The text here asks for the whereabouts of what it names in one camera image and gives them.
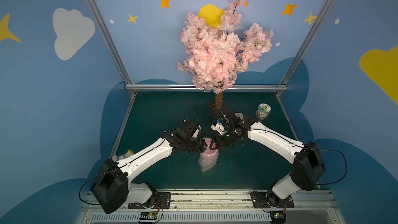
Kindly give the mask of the pink plastic wine glass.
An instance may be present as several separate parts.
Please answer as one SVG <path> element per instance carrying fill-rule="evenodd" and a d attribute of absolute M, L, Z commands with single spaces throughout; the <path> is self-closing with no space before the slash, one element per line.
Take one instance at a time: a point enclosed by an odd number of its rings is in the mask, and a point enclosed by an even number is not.
<path fill-rule="evenodd" d="M 219 157 L 219 151 L 217 149 L 210 149 L 213 148 L 211 146 L 211 141 L 212 141 L 211 138 L 205 138 L 204 141 L 206 143 L 206 149 L 201 154 L 201 159 L 203 160 L 203 162 L 216 163 Z"/>

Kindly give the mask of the clear bubble wrap sheet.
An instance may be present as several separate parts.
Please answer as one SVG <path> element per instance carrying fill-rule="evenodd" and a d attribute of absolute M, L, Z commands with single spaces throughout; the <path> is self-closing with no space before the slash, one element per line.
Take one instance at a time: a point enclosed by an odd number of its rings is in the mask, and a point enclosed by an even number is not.
<path fill-rule="evenodd" d="M 205 150 L 200 153 L 200 157 L 198 159 L 199 165 L 201 167 L 202 173 L 213 168 L 219 157 L 219 150 L 217 149 L 215 143 L 211 138 L 205 138 Z"/>

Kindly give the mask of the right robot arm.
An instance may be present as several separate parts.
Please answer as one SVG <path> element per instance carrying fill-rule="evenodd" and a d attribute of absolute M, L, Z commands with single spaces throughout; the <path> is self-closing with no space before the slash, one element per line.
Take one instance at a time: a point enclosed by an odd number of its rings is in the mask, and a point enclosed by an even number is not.
<path fill-rule="evenodd" d="M 211 129 L 218 132 L 211 143 L 217 149 L 229 148 L 237 139 L 246 137 L 292 164 L 292 171 L 267 191 L 265 198 L 269 205 L 278 207 L 293 193 L 312 191 L 326 170 L 317 144 L 290 139 L 251 117 L 240 119 L 227 114 L 216 120 Z"/>

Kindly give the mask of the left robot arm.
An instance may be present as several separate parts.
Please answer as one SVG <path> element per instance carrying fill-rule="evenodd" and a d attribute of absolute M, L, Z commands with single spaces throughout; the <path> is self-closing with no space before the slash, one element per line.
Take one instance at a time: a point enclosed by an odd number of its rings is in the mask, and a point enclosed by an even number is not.
<path fill-rule="evenodd" d="M 132 181 L 158 161 L 173 152 L 203 152 L 205 141 L 200 138 L 201 126 L 185 121 L 181 128 L 163 134 L 154 143 L 124 159 L 106 160 L 94 178 L 91 192 L 106 214 L 119 209 L 132 194 L 137 203 L 145 204 L 154 194 L 154 188 L 147 183 Z"/>

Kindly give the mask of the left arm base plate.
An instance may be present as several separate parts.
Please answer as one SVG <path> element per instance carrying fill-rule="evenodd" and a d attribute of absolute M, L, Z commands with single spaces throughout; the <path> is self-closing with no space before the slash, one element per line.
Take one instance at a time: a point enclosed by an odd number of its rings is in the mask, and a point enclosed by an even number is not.
<path fill-rule="evenodd" d="M 163 209 L 169 209 L 171 203 L 170 192 L 156 192 L 143 204 L 134 202 L 128 204 L 128 209 L 153 209 L 161 206 Z"/>

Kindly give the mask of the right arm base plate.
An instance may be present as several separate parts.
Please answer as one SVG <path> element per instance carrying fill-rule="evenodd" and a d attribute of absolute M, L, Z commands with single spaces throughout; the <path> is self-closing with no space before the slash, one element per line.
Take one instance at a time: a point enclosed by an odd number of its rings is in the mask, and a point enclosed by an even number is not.
<path fill-rule="evenodd" d="M 280 199 L 274 193 L 252 191 L 249 193 L 254 208 L 294 208 L 293 199 L 288 196 L 286 199 Z"/>

